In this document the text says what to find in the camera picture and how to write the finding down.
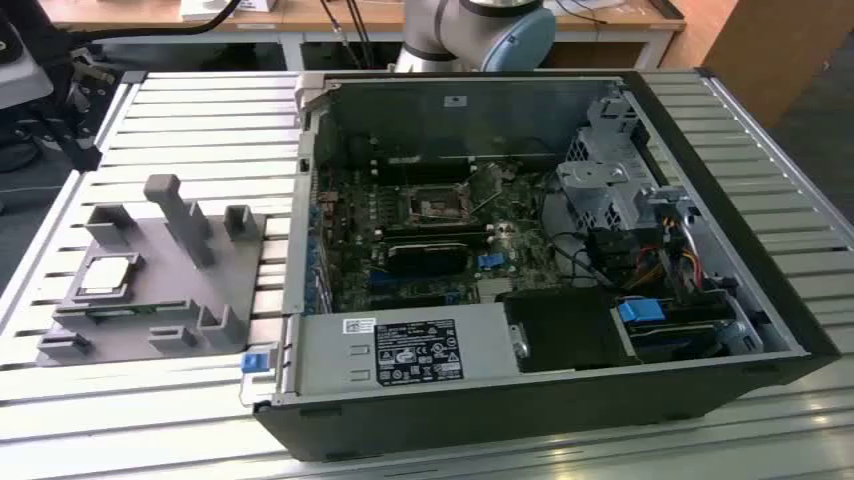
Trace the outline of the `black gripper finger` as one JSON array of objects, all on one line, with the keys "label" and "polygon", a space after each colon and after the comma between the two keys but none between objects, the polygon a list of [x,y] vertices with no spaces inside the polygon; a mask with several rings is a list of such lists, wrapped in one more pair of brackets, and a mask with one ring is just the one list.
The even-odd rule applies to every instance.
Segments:
[{"label": "black gripper finger", "polygon": [[96,170],[102,152],[95,144],[96,134],[86,125],[60,123],[58,143],[75,170]]}]

